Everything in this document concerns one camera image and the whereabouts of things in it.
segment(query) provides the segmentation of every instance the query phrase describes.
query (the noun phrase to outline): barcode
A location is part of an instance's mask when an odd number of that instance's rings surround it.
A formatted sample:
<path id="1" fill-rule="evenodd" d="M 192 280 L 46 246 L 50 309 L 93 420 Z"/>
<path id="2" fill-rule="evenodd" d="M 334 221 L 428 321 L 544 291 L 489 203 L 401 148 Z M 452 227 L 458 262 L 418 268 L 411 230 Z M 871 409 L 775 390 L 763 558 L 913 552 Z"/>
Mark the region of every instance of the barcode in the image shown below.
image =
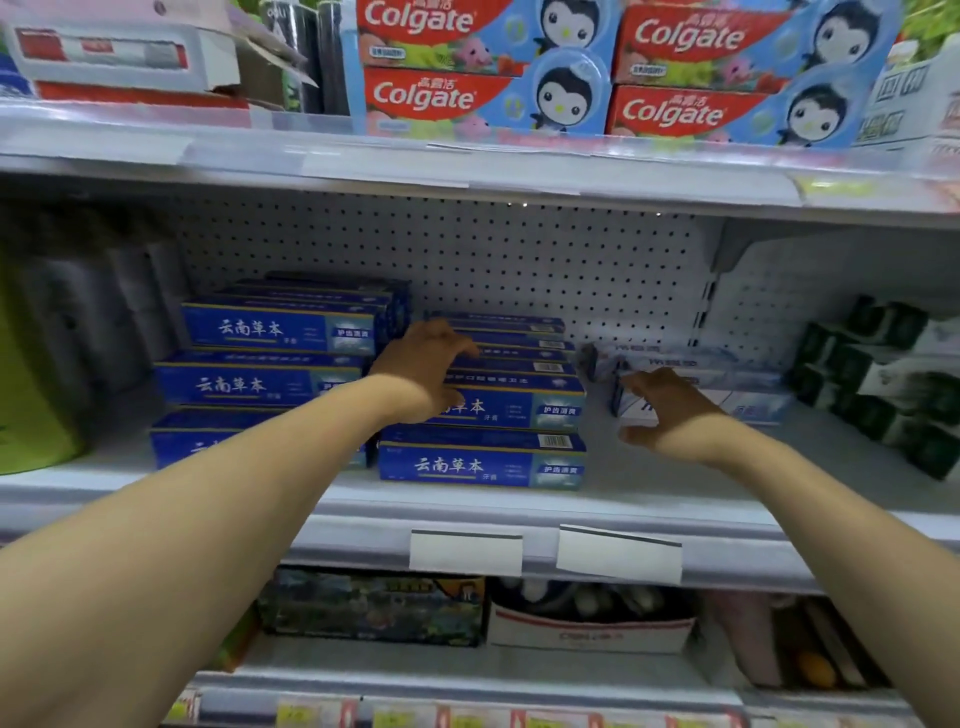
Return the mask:
<path id="1" fill-rule="evenodd" d="M 540 438 L 542 448 L 573 449 L 569 435 L 537 435 L 537 437 Z"/>

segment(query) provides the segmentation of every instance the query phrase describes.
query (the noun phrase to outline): pegboard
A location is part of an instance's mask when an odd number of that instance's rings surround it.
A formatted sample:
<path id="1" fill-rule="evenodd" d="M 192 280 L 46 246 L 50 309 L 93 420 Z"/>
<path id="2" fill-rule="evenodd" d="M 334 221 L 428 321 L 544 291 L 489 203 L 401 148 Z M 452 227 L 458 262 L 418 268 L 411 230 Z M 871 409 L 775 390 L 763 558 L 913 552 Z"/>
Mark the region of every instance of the pegboard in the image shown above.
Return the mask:
<path id="1" fill-rule="evenodd" d="M 685 344 L 723 219 L 522 203 L 202 188 L 162 206 L 207 292 L 275 269 L 413 282 L 417 305 L 560 316 L 576 342 Z"/>
<path id="2" fill-rule="evenodd" d="M 960 233 L 841 228 L 764 240 L 718 278 L 699 341 L 785 368 L 807 322 L 842 322 L 861 293 L 960 308 Z"/>

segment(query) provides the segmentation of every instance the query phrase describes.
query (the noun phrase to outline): cartoon penguin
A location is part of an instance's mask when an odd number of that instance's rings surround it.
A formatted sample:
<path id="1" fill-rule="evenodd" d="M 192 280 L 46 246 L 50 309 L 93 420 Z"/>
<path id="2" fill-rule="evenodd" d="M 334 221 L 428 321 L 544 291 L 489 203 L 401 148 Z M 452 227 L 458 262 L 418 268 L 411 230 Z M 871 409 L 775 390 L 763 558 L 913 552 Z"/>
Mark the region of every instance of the cartoon penguin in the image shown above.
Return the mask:
<path id="1" fill-rule="evenodd" d="M 538 55 L 551 48 L 586 48 L 600 24 L 596 0 L 546 0 L 540 9 L 543 37 L 534 38 Z"/>
<path id="2" fill-rule="evenodd" d="M 537 113 L 530 114 L 534 129 L 564 133 L 587 117 L 593 91 L 572 68 L 551 68 L 537 85 Z"/>
<path id="3" fill-rule="evenodd" d="M 812 85 L 790 104 L 778 144 L 812 146 L 836 132 L 846 117 L 847 99 L 829 84 Z"/>
<path id="4" fill-rule="evenodd" d="M 880 18 L 862 0 L 844 0 L 820 18 L 807 53 L 804 71 L 821 63 L 856 63 L 871 49 L 880 30 Z"/>

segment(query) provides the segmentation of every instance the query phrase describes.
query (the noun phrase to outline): colgate logo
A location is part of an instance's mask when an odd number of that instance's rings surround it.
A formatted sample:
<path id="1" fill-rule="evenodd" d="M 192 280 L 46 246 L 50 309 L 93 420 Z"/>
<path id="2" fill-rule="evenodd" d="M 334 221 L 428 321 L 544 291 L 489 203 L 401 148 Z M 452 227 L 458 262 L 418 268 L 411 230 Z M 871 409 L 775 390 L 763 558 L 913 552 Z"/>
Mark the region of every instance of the colgate logo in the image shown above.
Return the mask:
<path id="1" fill-rule="evenodd" d="M 364 17 L 371 25 L 406 28 L 411 36 L 418 36 L 424 30 L 451 31 L 465 35 L 473 29 L 472 13 L 415 9 L 410 3 L 402 9 L 388 8 L 386 0 L 373 0 L 364 9 Z"/>
<path id="2" fill-rule="evenodd" d="M 472 91 L 461 93 L 456 88 L 452 91 L 419 88 L 416 84 L 407 87 L 396 86 L 391 81 L 384 81 L 373 87 L 373 98 L 381 104 L 392 106 L 409 106 L 415 111 L 430 109 L 461 109 L 469 111 L 473 108 L 476 95 Z"/>
<path id="3" fill-rule="evenodd" d="M 634 99 L 623 108 L 623 118 L 631 121 L 654 121 L 661 129 L 669 129 L 674 124 L 698 124 L 709 127 L 719 126 L 723 122 L 723 110 L 710 106 L 682 107 L 667 101 L 648 104 L 645 99 Z"/>
<path id="4" fill-rule="evenodd" d="M 700 28 L 682 22 L 674 26 L 660 25 L 660 19 L 644 20 L 636 28 L 636 41 L 651 45 L 668 45 L 684 53 L 691 48 L 716 48 L 736 51 L 747 36 L 743 31 L 729 28 Z"/>

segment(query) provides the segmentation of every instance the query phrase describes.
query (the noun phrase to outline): price tag holder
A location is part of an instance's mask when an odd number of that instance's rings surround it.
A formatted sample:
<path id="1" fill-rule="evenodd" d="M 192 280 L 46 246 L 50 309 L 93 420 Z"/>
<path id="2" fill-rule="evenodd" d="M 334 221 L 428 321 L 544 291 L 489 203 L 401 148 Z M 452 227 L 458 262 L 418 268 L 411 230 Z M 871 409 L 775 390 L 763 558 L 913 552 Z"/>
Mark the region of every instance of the price tag holder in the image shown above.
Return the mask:
<path id="1" fill-rule="evenodd" d="M 133 164 L 179 164 L 192 136 L 175 133 L 123 132 L 115 129 L 71 129 L 55 133 L 46 125 L 11 134 L 0 149 L 25 157 L 119 161 Z"/>
<path id="2" fill-rule="evenodd" d="M 167 713 L 164 723 L 197 725 L 200 722 L 200 692 L 188 688 L 180 694 Z"/>
<path id="3" fill-rule="evenodd" d="M 684 547 L 659 536 L 561 525 L 557 569 L 625 581 L 680 585 Z"/>
<path id="4" fill-rule="evenodd" d="M 523 536 L 415 528 L 410 532 L 410 569 L 521 576 Z"/>

